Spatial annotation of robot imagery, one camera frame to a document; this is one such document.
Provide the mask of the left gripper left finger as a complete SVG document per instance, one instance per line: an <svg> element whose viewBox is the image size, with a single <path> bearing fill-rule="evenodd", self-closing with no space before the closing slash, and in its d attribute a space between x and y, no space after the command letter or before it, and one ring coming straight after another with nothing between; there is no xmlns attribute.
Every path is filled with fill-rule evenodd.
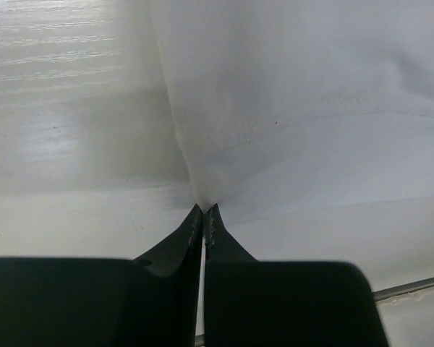
<svg viewBox="0 0 434 347"><path fill-rule="evenodd" d="M0 346L193 346L202 221L132 260L0 257Z"/></svg>

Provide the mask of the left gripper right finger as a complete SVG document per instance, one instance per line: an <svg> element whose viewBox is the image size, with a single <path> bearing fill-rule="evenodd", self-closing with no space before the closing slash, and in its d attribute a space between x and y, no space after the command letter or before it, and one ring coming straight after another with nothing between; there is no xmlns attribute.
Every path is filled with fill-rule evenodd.
<svg viewBox="0 0 434 347"><path fill-rule="evenodd" d="M205 215L207 346L377 346L378 310L366 277L335 261L255 259Z"/></svg>

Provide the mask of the white skirt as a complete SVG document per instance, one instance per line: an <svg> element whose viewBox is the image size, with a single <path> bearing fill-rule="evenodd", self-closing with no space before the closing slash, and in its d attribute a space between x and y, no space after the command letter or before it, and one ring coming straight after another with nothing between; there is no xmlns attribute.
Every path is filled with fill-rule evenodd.
<svg viewBox="0 0 434 347"><path fill-rule="evenodd" d="M261 260L434 276L434 1L152 1L201 207Z"/></svg>

